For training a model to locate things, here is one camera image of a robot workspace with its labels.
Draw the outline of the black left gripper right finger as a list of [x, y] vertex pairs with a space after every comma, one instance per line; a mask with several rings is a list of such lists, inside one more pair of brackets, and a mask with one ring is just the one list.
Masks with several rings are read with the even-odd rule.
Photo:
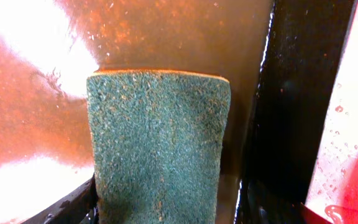
[[247, 199], [253, 223], [291, 223], [286, 201], [271, 193], [261, 182], [257, 180], [249, 181]]

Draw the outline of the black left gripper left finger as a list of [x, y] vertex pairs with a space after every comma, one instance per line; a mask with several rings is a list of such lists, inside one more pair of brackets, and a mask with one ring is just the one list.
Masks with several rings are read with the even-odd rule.
[[94, 176], [23, 224], [77, 224], [85, 218], [94, 223], [98, 196]]

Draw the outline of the green yellow sponge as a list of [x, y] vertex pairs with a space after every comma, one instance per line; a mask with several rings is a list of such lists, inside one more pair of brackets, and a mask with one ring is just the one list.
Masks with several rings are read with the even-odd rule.
[[214, 223], [227, 79], [173, 70], [86, 81], [100, 223]]

